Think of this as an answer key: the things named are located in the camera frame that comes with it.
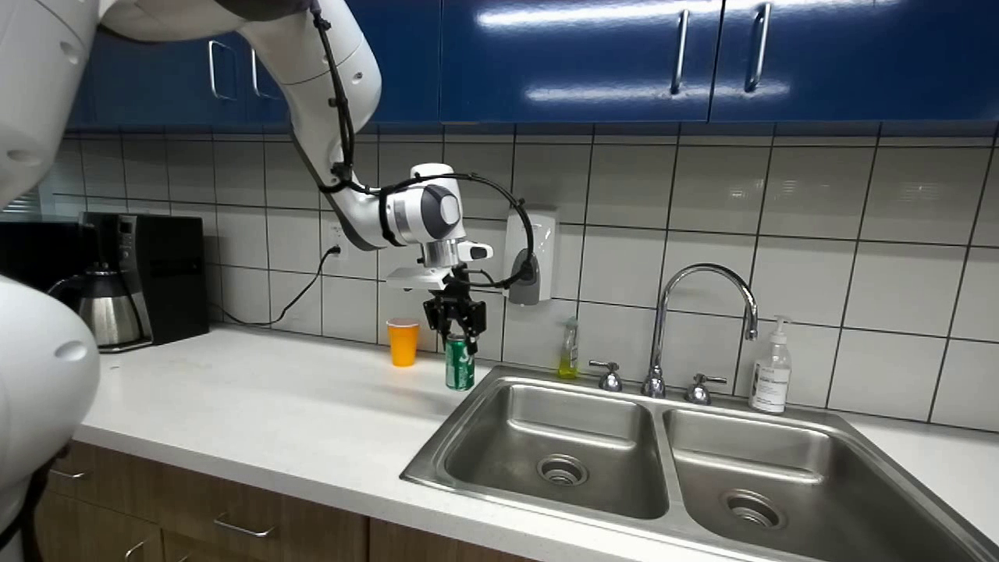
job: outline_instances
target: cabinet handle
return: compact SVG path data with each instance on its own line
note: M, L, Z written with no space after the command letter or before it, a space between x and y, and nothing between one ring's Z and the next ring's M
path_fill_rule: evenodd
M761 81L761 68L767 66L767 39L772 39L772 0L760 6L757 26L760 26L760 47L757 47L757 66L752 76L746 78L746 89L752 93Z
M62 467L51 467L53 477L62 477L62 480L85 480L86 470L62 470Z
M219 68L215 68L215 49L227 49L227 43L208 39L205 49L208 49L208 89L215 99L231 99L219 89Z
M274 526L243 526L243 524L225 522L225 512L213 518L213 524L252 541L270 541L274 533Z
M148 543L149 543L149 541L136 541L130 548L126 548L126 555L122 555L122 559L135 559L135 555L139 555L139 559L145 559Z
M680 93L680 89L685 89L688 32L691 32L691 12L685 10L685 12L680 12L680 26L678 26L674 85L667 88L667 93Z
M250 49L250 88L252 88L252 95L271 99L271 93L265 93L265 89L260 88L260 53L257 53L257 49Z

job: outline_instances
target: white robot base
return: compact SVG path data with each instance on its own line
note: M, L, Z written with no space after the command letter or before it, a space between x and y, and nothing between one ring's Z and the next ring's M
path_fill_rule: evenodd
M0 526L16 522L30 474L86 414L97 374L86 323L47 292L0 278ZM21 562L18 537L0 562Z

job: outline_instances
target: blue cabinet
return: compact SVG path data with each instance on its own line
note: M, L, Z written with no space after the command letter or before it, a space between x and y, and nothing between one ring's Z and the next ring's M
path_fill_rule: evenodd
M997 22L997 0L732 0L711 123L993 123Z
M271 129L286 123L279 85L243 37L136 43L99 32L71 129Z
M444 123L707 123L720 0L444 6Z
M371 126L441 126L441 0L351 0L380 68Z
M997 123L999 0L348 0L371 126ZM71 129L286 129L243 37L99 35Z

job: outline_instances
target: green bottle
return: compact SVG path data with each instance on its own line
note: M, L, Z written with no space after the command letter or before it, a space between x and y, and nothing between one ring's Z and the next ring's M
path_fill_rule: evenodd
M475 383L475 357L469 353L469 339L462 333L445 337L445 388L469 389Z

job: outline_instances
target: sink basin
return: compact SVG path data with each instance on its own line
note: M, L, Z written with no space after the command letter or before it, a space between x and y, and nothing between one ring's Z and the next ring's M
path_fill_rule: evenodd
M685 506L708 531L816 559L962 559L916 491L836 432L667 413Z
M404 470L740 559L999 559L836 414L764 414L494 372Z
M653 414L623 400L509 383L444 456L462 483L629 518L661 518L664 488Z

